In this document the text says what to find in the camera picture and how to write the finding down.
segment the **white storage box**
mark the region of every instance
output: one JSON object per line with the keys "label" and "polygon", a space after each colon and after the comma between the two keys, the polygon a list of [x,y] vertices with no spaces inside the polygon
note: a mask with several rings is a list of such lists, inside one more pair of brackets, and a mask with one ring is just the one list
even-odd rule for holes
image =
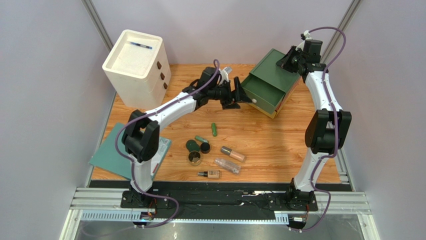
{"label": "white storage box", "polygon": [[150,110],[161,105],[172,76],[163,39],[124,30],[103,70],[124,104]]}

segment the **white wall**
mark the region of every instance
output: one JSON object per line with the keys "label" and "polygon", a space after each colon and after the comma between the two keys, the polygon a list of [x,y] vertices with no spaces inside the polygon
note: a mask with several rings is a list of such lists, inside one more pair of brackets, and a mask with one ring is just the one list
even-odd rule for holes
{"label": "white wall", "polygon": [[109,114],[80,0],[0,3],[0,239],[58,239]]}
{"label": "white wall", "polygon": [[383,240],[425,239],[426,2],[363,1],[330,81],[345,152]]}
{"label": "white wall", "polygon": [[[93,0],[115,43],[131,29],[164,39],[171,64],[256,64],[305,30],[337,27],[351,0]],[[326,48],[332,31],[316,32]]]}

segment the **wooden tabletop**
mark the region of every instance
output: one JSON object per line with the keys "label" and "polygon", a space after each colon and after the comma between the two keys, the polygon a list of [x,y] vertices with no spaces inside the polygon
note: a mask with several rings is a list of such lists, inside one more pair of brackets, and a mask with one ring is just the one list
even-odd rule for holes
{"label": "wooden tabletop", "polygon": [[[163,103],[178,95],[190,82],[198,79],[205,67],[212,64],[171,65],[171,80]],[[247,77],[254,67],[251,64],[222,64],[221,68],[232,67],[229,79]],[[315,109],[308,88],[299,82],[282,111],[271,119],[247,104],[241,109],[222,110],[219,101],[210,100],[207,105],[187,114],[168,127],[160,135],[172,140],[171,147],[155,176],[156,181],[213,181],[213,182],[255,182],[288,183],[298,173],[305,158],[305,130]],[[117,95],[109,117],[104,139],[116,123],[127,123],[135,108],[126,107]],[[217,136],[212,136],[211,124],[217,125]],[[202,163],[192,166],[188,163],[185,144],[199,135],[211,145],[209,154],[202,155]],[[220,152],[222,146],[229,147],[247,156],[241,163]],[[198,172],[220,170],[214,164],[215,158],[224,158],[241,165],[239,175],[222,171],[221,179],[197,176]],[[93,180],[123,180],[124,178],[96,167]],[[337,168],[330,159],[318,178],[321,183],[340,183]]]}

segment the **teal mat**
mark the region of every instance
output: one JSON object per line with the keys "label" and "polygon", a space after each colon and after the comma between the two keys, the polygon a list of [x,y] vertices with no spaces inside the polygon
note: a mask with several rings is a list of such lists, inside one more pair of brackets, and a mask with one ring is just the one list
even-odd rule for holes
{"label": "teal mat", "polygon": [[[105,141],[100,145],[99,149],[95,152],[94,156],[90,159],[89,164],[100,167],[102,169],[108,170],[112,173],[118,174],[126,179],[132,178],[132,173],[130,169],[130,161],[127,158],[124,158],[119,155],[114,146],[114,141],[116,139],[117,133],[124,126],[122,123],[117,123],[114,128],[106,137]],[[125,146],[122,143],[123,132],[118,138],[118,149],[124,154],[126,154]],[[164,157],[166,156],[167,151],[172,145],[170,139],[161,137],[159,138],[158,151],[151,160],[151,179],[154,179],[158,169],[163,162]]]}

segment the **marker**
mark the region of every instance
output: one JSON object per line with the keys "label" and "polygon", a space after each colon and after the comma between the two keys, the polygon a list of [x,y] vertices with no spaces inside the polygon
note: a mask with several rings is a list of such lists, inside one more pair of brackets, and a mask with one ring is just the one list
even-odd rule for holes
{"label": "marker", "polygon": [[136,42],[130,42],[132,45],[136,45],[136,46],[139,46],[139,47],[142,47],[142,48],[146,48],[146,49],[153,49],[153,47],[152,46],[147,46],[147,45],[143,45],[143,44],[140,44],[140,43],[136,43]]}

